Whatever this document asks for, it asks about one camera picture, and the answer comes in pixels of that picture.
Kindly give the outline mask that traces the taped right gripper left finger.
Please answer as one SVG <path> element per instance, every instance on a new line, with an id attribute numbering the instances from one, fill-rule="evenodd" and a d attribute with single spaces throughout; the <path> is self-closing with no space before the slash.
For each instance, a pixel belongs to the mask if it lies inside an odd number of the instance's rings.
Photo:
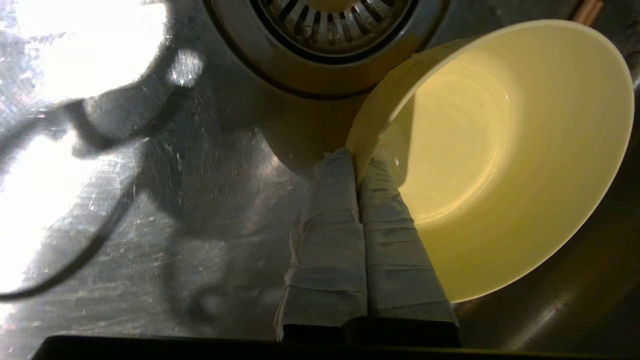
<path id="1" fill-rule="evenodd" d="M 281 342 L 340 342 L 368 314 L 364 228 L 352 154 L 327 153 L 291 228 L 291 260 L 274 326 Z"/>

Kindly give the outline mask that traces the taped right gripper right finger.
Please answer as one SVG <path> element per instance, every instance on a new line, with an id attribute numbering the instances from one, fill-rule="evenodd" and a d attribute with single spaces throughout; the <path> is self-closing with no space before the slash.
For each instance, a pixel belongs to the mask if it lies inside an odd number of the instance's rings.
<path id="1" fill-rule="evenodd" d="M 374 159 L 345 224 L 366 291 L 364 308 L 345 322 L 354 346 L 458 347 L 459 323 L 414 219 L 385 161 Z"/>

